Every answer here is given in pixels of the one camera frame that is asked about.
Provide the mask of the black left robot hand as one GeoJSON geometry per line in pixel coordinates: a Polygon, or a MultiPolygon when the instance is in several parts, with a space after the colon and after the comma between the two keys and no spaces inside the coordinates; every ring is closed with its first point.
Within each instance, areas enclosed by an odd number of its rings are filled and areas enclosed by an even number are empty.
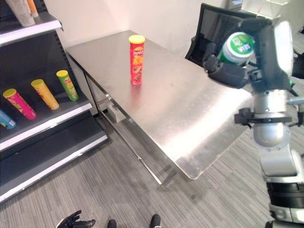
{"type": "Polygon", "coordinates": [[[75,213],[69,215],[68,217],[62,219],[56,225],[56,228],[92,228],[95,225],[96,220],[79,220],[81,213],[82,211],[78,210],[75,213]]]}

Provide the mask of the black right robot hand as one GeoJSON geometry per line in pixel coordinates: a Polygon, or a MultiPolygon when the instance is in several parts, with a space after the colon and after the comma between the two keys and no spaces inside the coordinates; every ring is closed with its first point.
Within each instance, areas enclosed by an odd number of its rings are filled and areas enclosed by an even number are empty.
{"type": "Polygon", "coordinates": [[[291,89],[293,71],[293,38],[288,20],[262,17],[245,19],[237,26],[240,32],[250,35],[255,41],[256,68],[225,63],[215,55],[214,43],[207,45],[202,63],[208,76],[231,88],[241,89],[251,83],[254,92],[291,89]]]}

